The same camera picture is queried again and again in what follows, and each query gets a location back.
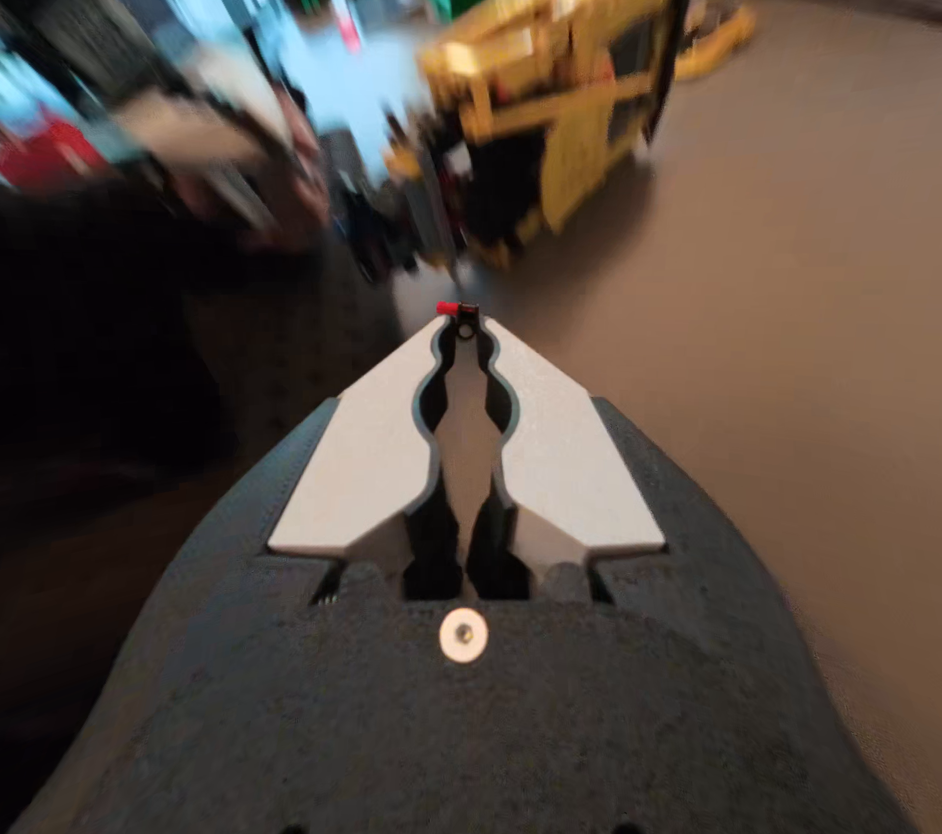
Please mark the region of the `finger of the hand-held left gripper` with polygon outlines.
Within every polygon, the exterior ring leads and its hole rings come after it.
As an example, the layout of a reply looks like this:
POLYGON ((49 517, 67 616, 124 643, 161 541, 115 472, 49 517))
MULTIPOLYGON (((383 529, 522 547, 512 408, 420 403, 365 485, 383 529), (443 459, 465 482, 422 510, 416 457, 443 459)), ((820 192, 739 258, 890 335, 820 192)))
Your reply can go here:
POLYGON ((266 158, 254 138, 202 101, 147 91, 111 119, 163 166, 256 166, 266 158))
POLYGON ((292 142, 274 87, 250 53, 230 46, 197 46, 187 59, 187 85, 237 123, 273 142, 292 142))

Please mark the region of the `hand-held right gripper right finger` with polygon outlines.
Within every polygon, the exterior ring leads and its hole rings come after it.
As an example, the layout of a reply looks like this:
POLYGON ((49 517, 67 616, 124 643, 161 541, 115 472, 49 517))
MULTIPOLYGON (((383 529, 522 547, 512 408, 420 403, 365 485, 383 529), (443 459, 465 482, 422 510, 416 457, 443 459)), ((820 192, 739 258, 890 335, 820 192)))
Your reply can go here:
POLYGON ((485 411, 499 432, 471 534, 481 599, 527 599, 559 565, 656 554, 666 537, 580 383, 493 318, 477 328, 485 411))

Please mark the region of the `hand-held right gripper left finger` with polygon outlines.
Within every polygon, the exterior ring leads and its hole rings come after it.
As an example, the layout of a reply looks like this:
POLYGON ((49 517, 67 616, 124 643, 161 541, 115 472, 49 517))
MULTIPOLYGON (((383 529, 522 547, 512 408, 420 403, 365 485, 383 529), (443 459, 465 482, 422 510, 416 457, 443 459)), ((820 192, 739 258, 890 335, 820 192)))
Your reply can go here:
POLYGON ((269 551, 371 563, 407 599, 460 594, 458 523, 434 436, 456 331, 454 317, 434 318, 340 394, 269 551))

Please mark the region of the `small red brick pin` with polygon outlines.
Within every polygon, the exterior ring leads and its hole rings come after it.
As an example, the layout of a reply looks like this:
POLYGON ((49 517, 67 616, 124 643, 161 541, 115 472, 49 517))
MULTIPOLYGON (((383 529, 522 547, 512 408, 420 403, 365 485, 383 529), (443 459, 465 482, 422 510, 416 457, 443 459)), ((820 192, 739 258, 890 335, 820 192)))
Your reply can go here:
POLYGON ((439 301, 436 313, 448 318, 455 327, 456 338, 468 342, 477 337, 479 329, 479 306, 463 300, 439 301))

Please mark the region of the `yellow toy brick car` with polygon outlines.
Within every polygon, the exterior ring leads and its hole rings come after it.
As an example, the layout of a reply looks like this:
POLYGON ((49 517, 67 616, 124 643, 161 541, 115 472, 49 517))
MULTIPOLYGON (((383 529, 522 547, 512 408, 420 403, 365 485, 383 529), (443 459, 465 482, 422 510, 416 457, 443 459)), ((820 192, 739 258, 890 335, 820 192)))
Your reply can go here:
POLYGON ((466 257, 510 267, 658 128, 690 0, 483 0, 426 43, 427 104, 383 111, 386 175, 323 136, 335 222, 372 285, 466 257))

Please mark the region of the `person's left forearm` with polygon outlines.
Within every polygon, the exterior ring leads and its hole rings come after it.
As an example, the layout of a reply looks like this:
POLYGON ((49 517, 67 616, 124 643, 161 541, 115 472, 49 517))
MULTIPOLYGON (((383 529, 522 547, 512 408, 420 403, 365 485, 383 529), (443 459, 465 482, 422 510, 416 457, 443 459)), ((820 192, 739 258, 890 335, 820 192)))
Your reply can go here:
POLYGON ((234 432, 185 295, 239 270, 232 235, 123 183, 2 189, 2 447, 97 444, 189 470, 234 432))

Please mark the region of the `red bag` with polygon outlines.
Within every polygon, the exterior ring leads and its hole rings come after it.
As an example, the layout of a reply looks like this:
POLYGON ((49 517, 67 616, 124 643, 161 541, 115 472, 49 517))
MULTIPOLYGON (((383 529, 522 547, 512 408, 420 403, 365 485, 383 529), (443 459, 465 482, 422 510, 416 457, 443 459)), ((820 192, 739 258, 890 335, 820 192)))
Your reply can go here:
POLYGON ((1 129, 1 177, 13 188, 48 191, 102 174, 109 166, 80 128, 53 118, 26 137, 1 129))

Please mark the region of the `black dimpled mat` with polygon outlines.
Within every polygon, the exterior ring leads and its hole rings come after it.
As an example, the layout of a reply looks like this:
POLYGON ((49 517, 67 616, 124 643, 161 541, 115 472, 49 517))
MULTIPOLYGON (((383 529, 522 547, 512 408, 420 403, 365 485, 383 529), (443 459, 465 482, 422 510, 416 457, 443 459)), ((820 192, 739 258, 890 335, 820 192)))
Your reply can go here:
POLYGON ((396 349, 402 329, 389 287, 368 284, 338 239, 246 262, 247 278, 193 294, 186 310, 238 457, 254 462, 396 349))

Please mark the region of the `yellow brick car panel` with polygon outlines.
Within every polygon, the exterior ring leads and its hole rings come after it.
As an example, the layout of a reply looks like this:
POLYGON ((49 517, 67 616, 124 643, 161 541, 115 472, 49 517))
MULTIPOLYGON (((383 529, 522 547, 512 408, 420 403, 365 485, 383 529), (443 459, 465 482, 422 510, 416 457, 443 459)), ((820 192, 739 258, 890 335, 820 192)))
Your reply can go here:
POLYGON ((677 49, 675 79, 688 82, 720 68, 752 39, 757 20, 745 3, 691 0, 677 49))

